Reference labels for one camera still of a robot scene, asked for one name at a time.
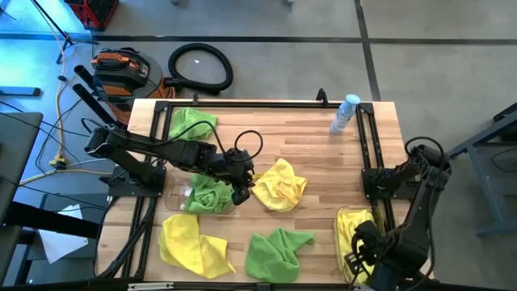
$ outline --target black tripod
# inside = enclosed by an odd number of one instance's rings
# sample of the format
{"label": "black tripod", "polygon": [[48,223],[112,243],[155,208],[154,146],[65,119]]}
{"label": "black tripod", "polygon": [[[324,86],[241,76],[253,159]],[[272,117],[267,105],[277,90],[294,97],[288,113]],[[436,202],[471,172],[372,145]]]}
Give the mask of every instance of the black tripod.
{"label": "black tripod", "polygon": [[[59,26],[57,26],[57,24],[54,22],[54,20],[48,15],[47,11],[45,11],[43,9],[43,7],[36,1],[36,0],[31,0],[32,4],[34,4],[34,6],[36,7],[36,9],[38,9],[39,11],[41,11],[41,13],[43,13],[45,15],[45,17],[50,20],[50,22],[52,23],[52,25],[59,31],[59,33],[61,33],[61,35],[63,36],[63,38],[65,39],[65,43],[63,44],[63,52],[65,51],[65,49],[70,45],[74,45],[75,43],[72,41],[72,39],[70,39],[70,36],[68,35],[68,33],[66,32],[63,32],[61,30],[61,28]],[[74,40],[76,43],[82,43],[82,44],[99,44],[98,42],[96,41],[93,41],[93,40]],[[59,57],[57,57],[57,61],[56,61],[56,64],[59,64],[61,63],[61,58],[62,58],[62,54],[61,54],[61,51],[59,52]]]}

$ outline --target clear plastic container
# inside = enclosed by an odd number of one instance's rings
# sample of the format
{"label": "clear plastic container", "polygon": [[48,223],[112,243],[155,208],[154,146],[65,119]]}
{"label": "clear plastic container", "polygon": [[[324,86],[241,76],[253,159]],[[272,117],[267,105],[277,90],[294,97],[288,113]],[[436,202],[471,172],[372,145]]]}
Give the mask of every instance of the clear plastic container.
{"label": "clear plastic container", "polygon": [[177,177],[173,178],[173,187],[166,195],[165,205],[167,209],[171,211],[185,212],[185,213],[198,213],[198,214],[230,214],[235,210],[235,205],[231,204],[221,213],[206,213],[206,212],[192,212],[187,211],[185,208],[185,202],[191,194],[191,179],[188,177]]}

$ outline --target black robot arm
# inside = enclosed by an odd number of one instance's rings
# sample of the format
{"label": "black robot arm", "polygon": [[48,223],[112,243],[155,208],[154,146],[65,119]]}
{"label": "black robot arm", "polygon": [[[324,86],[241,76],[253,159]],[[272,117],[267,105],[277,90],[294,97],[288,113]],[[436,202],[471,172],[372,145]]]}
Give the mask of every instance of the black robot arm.
{"label": "black robot arm", "polygon": [[[371,221],[360,224],[352,239],[353,253],[345,256],[354,274],[364,271],[363,263],[375,265],[367,284],[378,291],[402,287],[414,279],[426,263],[430,240],[430,221],[443,187],[451,174],[447,158],[441,152],[419,145],[409,152],[408,160],[394,169],[379,169],[373,183],[379,189],[396,191],[403,182],[420,176],[404,223],[386,235]],[[358,240],[363,245],[357,249]]]}
{"label": "black robot arm", "polygon": [[96,128],[85,151],[96,158],[109,158],[124,168],[132,182],[152,187],[162,177],[150,162],[140,162],[128,151],[164,159],[182,171],[207,175],[232,184],[233,203],[239,205],[250,197],[254,165],[246,150],[230,149],[217,154],[217,147],[202,141],[157,141],[152,137],[130,133],[125,129]]}

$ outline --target crumpled cloth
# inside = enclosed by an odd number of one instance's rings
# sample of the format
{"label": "crumpled cloth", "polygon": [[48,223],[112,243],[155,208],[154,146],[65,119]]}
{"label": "crumpled cloth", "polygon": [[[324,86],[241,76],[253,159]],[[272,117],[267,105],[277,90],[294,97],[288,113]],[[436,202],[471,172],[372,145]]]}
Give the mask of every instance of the crumpled cloth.
{"label": "crumpled cloth", "polygon": [[194,213],[222,213],[232,204],[233,189],[201,174],[191,176],[192,192],[182,209]]}
{"label": "crumpled cloth", "polygon": [[287,212],[300,201],[307,184],[306,178],[296,177],[291,164],[283,158],[258,178],[251,188],[257,198],[270,210]]}
{"label": "crumpled cloth", "polygon": [[[338,219],[336,220],[336,226],[338,231],[339,240],[339,258],[342,259],[345,255],[352,253],[352,236],[355,234],[355,228],[365,221],[373,221],[372,213],[369,210],[354,210],[354,209],[340,209],[338,211]],[[363,241],[357,242],[357,248],[363,245]],[[367,271],[372,274],[373,266],[364,264]],[[348,282],[352,281],[354,274],[351,272],[349,267],[344,264],[343,272]],[[365,272],[361,272],[355,282],[359,284],[365,284],[368,275]]]}
{"label": "crumpled cloth", "polygon": [[[178,110],[172,117],[172,130],[169,131],[169,137],[175,137],[183,130],[193,125],[195,122],[206,120],[210,122],[214,128],[216,127],[216,117],[212,114],[201,112],[194,108],[182,108]],[[181,139],[194,140],[198,138],[208,138],[212,133],[212,128],[208,124],[199,124],[184,133]]]}
{"label": "crumpled cloth", "polygon": [[176,214],[165,220],[162,226],[158,244],[164,262],[208,279],[235,272],[226,259],[228,242],[200,234],[197,215]]}
{"label": "crumpled cloth", "polygon": [[267,238],[253,234],[246,254],[246,274],[270,283],[293,282],[301,271],[295,251],[306,243],[314,243],[313,233],[279,227]]}

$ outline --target wooden tabletop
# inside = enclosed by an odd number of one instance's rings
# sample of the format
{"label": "wooden tabletop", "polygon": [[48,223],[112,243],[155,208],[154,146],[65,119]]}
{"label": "wooden tabletop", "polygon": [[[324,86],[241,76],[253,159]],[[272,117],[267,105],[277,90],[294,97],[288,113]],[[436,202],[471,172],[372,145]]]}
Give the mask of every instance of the wooden tabletop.
{"label": "wooden tabletop", "polygon": [[[149,135],[153,118],[152,99],[137,99],[132,110],[128,130]],[[394,167],[406,160],[395,104],[374,102],[376,125],[385,166]],[[201,108],[217,118],[216,130],[223,146],[233,146],[242,131],[254,129],[263,135],[262,153],[254,158],[255,172],[268,170],[277,159],[283,158],[293,166],[296,175],[308,180],[303,200],[292,211],[278,213],[268,210],[252,195],[233,212],[224,215],[200,215],[201,234],[228,240],[228,259],[237,273],[226,274],[211,281],[255,281],[246,275],[244,263],[251,235],[268,236],[276,227],[286,230],[305,230],[315,234],[316,242],[296,253],[301,274],[296,283],[343,283],[335,254],[333,222],[343,206],[369,207],[364,198],[360,171],[363,166],[357,121],[350,121],[340,136],[329,135],[335,109],[325,108]],[[368,120],[365,118],[370,152],[373,157]],[[212,135],[208,142],[216,144]],[[254,153],[258,138],[245,135],[239,148]],[[145,280],[197,281],[208,280],[193,272],[170,266],[160,259],[158,235],[162,222],[180,213],[178,195],[190,174],[167,164],[167,180],[158,200]],[[99,242],[97,273],[106,269],[128,239],[135,198],[121,198],[109,211]],[[397,223],[402,223],[409,209],[407,201],[394,200],[393,211]],[[135,248],[132,273],[136,269],[141,245]]]}

